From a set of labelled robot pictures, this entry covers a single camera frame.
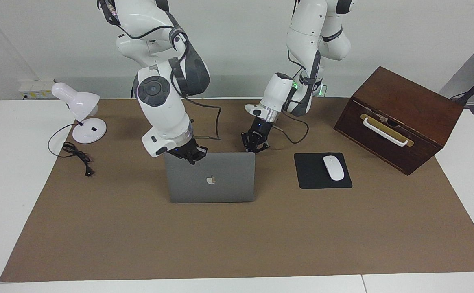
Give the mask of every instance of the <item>laptop lid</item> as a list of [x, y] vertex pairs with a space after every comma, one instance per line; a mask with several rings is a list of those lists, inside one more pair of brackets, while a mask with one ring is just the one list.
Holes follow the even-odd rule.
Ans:
[[173, 203], [255, 200], [254, 153], [209, 153], [195, 165], [167, 153], [164, 161]]

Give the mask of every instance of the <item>brown wooden box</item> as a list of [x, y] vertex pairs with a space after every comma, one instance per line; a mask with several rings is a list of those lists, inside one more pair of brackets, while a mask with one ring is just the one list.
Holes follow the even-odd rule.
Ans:
[[445, 146], [462, 111], [379, 67], [354, 93], [335, 130], [409, 175]]

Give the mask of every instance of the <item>brown paper surface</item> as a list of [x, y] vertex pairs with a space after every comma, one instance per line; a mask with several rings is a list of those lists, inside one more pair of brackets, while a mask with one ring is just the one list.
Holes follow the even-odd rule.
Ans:
[[[221, 105], [222, 142], [242, 151], [240, 133], [257, 101]], [[305, 141], [272, 130], [257, 155], [253, 203], [171, 204], [163, 158], [141, 137], [150, 126], [136, 100], [104, 100], [100, 141], [58, 159], [18, 239], [1, 282], [238, 278], [474, 271], [474, 225], [436, 159], [405, 176], [333, 130], [347, 100], [316, 100]], [[196, 135], [214, 135], [216, 110], [185, 103]], [[304, 125], [281, 117], [292, 137]], [[342, 152], [352, 189], [302, 190], [295, 153]]]

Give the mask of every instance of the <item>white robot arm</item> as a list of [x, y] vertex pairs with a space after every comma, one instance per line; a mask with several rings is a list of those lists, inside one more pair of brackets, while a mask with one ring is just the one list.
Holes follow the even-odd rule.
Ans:
[[[125, 32], [118, 37], [118, 50], [142, 67], [133, 90], [153, 126], [142, 137], [144, 147], [152, 157], [168, 152], [195, 164], [208, 149], [196, 143], [181, 98], [203, 93], [210, 74], [168, 11], [167, 0], [98, 0], [98, 7], [109, 24]], [[177, 57], [155, 55], [170, 48]]]
[[313, 96], [322, 86], [326, 59], [342, 60], [351, 49], [342, 28], [342, 16], [351, 11], [355, 0], [295, 0], [295, 10], [287, 33], [288, 58], [300, 65], [294, 77], [275, 74], [259, 105], [246, 105], [255, 116], [242, 142], [248, 152], [269, 148], [268, 134], [279, 113], [296, 117], [307, 114]]

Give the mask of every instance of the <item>lamp shade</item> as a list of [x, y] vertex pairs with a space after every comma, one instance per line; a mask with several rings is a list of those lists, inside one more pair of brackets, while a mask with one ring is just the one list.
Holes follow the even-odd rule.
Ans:
[[52, 86], [52, 94], [65, 102], [76, 120], [82, 122], [93, 111], [99, 102], [99, 95], [93, 93], [78, 92], [63, 82], [58, 82]]

